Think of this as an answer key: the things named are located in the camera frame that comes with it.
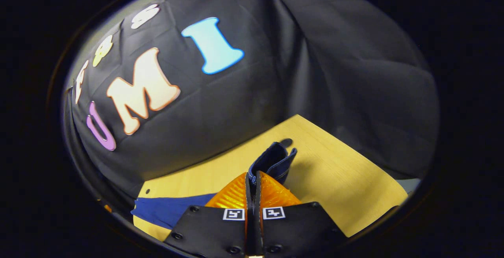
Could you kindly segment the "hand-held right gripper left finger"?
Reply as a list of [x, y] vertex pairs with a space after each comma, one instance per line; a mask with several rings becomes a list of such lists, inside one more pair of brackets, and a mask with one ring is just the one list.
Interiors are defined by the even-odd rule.
[[247, 179], [242, 173], [207, 204], [190, 205], [165, 244], [199, 258], [246, 258], [250, 220]]

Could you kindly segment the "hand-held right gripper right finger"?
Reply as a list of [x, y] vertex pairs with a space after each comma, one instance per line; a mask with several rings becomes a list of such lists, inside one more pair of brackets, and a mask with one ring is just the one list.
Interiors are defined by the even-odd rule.
[[319, 202], [301, 203], [265, 172], [256, 172], [253, 193], [253, 256], [332, 257], [347, 242]]

